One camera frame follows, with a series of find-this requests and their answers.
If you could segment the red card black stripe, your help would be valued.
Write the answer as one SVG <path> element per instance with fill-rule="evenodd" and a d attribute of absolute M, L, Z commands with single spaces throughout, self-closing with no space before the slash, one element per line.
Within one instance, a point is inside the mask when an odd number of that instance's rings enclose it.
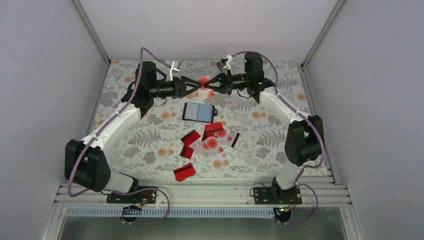
<path fill-rule="evenodd" d="M 175 180 L 182 182 L 187 178 L 190 178 L 196 174 L 196 170 L 191 163 L 188 163 L 182 167 L 173 170 Z"/>

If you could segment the white card red circles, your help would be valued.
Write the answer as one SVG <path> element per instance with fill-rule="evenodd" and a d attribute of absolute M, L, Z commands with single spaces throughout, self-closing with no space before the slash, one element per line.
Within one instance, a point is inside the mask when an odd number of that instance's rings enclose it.
<path fill-rule="evenodd" d="M 201 84 L 200 88 L 197 90 L 200 99 L 213 98 L 215 96 L 215 93 L 212 89 L 205 87 L 205 83 L 207 83 L 209 80 L 209 75 L 197 79 L 197 81 Z"/>

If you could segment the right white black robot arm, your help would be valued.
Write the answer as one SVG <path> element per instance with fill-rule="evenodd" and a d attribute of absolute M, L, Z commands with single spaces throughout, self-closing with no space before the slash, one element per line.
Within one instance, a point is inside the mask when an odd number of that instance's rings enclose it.
<path fill-rule="evenodd" d="M 205 88 L 220 94 L 231 94 L 245 89 L 257 103 L 272 110 L 287 123 L 284 152 L 288 163 L 271 183 L 271 198 L 278 204 L 290 197 L 290 190 L 298 188 L 299 179 L 307 169 L 318 169 L 325 160 L 324 124 L 319 115 L 307 115 L 280 91 L 281 80 L 275 65 L 264 55 L 242 51 L 244 72 L 232 73 L 231 62 L 238 53 L 217 61 L 220 73 L 204 84 Z"/>

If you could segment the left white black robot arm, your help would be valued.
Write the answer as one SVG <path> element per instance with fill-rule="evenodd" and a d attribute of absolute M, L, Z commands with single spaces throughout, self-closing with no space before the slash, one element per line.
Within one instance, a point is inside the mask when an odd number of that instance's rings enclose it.
<path fill-rule="evenodd" d="M 70 197 L 88 190 L 109 191 L 119 194 L 128 203 L 134 202 L 139 197 L 138 180 L 111 170 L 106 150 L 145 116 L 155 99 L 181 99 L 201 87 L 200 82 L 186 76 L 165 74 L 152 61 L 139 63 L 135 73 L 136 80 L 128 86 L 113 114 L 83 139 L 72 139 L 66 144 L 64 176 Z"/>

